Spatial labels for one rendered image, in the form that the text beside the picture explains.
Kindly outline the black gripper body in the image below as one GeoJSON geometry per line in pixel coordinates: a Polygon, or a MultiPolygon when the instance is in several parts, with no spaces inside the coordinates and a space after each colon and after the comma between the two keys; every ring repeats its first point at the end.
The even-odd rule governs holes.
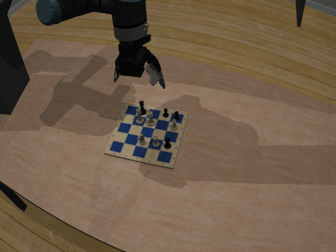
{"type": "Polygon", "coordinates": [[[135,41],[119,41],[119,55],[115,60],[116,73],[120,75],[140,78],[144,72],[144,65],[148,59],[149,50],[139,43],[145,38],[135,41]],[[129,50],[131,49],[131,50],[129,50]],[[126,55],[126,57],[125,57],[126,55]],[[120,59],[121,57],[121,59],[120,59]],[[117,63],[119,69],[117,70],[117,63]]]}

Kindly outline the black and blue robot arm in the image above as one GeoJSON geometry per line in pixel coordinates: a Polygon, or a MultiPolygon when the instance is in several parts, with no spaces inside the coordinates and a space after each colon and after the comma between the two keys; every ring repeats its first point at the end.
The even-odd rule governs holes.
{"type": "Polygon", "coordinates": [[[135,41],[142,46],[151,40],[147,34],[145,0],[37,0],[36,13],[44,25],[59,24],[65,20],[91,12],[111,14],[114,36],[120,41],[135,41]]]}

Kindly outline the blue and cream chessboard with pieces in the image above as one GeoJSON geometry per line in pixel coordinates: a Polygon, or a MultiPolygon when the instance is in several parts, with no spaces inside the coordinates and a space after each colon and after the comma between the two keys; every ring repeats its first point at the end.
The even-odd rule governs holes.
{"type": "Polygon", "coordinates": [[[189,112],[167,109],[169,116],[164,117],[164,108],[144,105],[146,114],[141,115],[144,122],[137,124],[138,115],[136,109],[138,107],[141,108],[136,103],[125,103],[104,154],[173,169],[189,112]],[[149,111],[153,112],[152,119],[155,120],[154,126],[148,125],[149,111]],[[175,117],[176,111],[180,117],[176,121],[178,129],[172,130],[172,120],[175,117]],[[144,136],[145,145],[139,144],[137,137],[140,134],[144,136]],[[153,136],[158,137],[158,147],[152,145],[153,136]],[[165,138],[170,139],[171,148],[169,149],[164,148],[165,138]]]}

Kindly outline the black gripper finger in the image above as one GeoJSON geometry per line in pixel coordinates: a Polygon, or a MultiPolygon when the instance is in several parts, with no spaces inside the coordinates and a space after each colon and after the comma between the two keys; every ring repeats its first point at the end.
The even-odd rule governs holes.
{"type": "MultiPolygon", "coordinates": [[[[119,69],[119,65],[118,65],[118,63],[117,63],[117,69],[119,69]]],[[[119,77],[119,75],[120,75],[120,72],[119,72],[119,74],[117,75],[117,73],[116,73],[116,67],[115,67],[115,73],[114,73],[114,82],[116,82],[116,80],[118,79],[118,77],[119,77]]]]}
{"type": "Polygon", "coordinates": [[[145,70],[149,75],[150,84],[154,86],[159,81],[159,84],[165,89],[165,82],[158,59],[150,51],[147,55],[148,65],[145,66],[145,70]]]}

